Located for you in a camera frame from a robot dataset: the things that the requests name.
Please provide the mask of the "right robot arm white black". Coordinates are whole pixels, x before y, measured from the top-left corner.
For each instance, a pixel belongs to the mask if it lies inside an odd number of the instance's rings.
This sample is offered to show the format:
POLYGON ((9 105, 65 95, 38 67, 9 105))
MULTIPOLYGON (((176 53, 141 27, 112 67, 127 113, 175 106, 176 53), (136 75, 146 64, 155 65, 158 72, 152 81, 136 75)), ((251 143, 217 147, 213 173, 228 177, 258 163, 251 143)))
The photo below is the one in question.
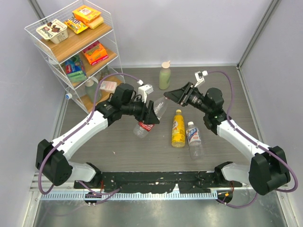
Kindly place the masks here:
POLYGON ((180 89, 168 91, 164 96, 180 106, 191 105, 205 113, 203 120, 207 129, 225 139, 240 151, 249 165, 225 162, 215 167, 214 182, 220 187, 230 181, 249 184, 260 195, 278 189, 291 180, 286 168, 285 152, 279 147, 270 147, 243 131, 223 110, 221 90, 210 88, 201 94, 188 82, 180 89))

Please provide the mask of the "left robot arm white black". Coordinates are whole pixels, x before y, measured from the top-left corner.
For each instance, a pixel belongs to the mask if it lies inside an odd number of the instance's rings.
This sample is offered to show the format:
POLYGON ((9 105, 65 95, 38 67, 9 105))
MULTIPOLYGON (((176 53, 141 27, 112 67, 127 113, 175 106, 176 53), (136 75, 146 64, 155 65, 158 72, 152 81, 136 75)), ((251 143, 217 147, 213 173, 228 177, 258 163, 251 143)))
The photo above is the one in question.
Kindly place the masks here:
POLYGON ((36 154, 39 173, 54 186, 68 180, 80 180, 90 188, 97 188, 101 183, 100 171, 91 163, 71 162, 71 157, 90 138, 120 120, 123 115, 134 116, 138 122, 159 124, 154 102, 146 101, 152 91, 149 84, 140 86, 136 93, 133 86, 121 83, 107 100, 98 103, 94 111, 67 133, 51 142, 40 141, 36 154))

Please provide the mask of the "yellow juice bottle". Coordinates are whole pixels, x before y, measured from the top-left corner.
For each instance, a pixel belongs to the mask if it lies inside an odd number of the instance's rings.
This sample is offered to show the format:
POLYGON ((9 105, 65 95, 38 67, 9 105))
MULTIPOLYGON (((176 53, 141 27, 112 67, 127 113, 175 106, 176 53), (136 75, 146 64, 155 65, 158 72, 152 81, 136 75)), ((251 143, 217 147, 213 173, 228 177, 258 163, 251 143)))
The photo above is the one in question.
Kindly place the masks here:
POLYGON ((185 146, 185 124, 182 111, 177 109, 173 118, 171 145, 174 148, 185 146))

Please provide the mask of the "clear bottle red label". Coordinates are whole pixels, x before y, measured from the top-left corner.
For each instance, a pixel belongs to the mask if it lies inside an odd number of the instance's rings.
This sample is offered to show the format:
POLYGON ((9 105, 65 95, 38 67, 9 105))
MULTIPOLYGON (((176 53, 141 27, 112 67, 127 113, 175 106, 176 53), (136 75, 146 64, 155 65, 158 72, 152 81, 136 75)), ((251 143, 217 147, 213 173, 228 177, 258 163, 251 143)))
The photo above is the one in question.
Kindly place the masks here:
POLYGON ((168 107, 168 98, 161 97, 153 103, 153 110, 143 122, 138 122, 134 127, 133 133, 139 137, 144 138, 156 125, 156 118, 160 120, 168 107))

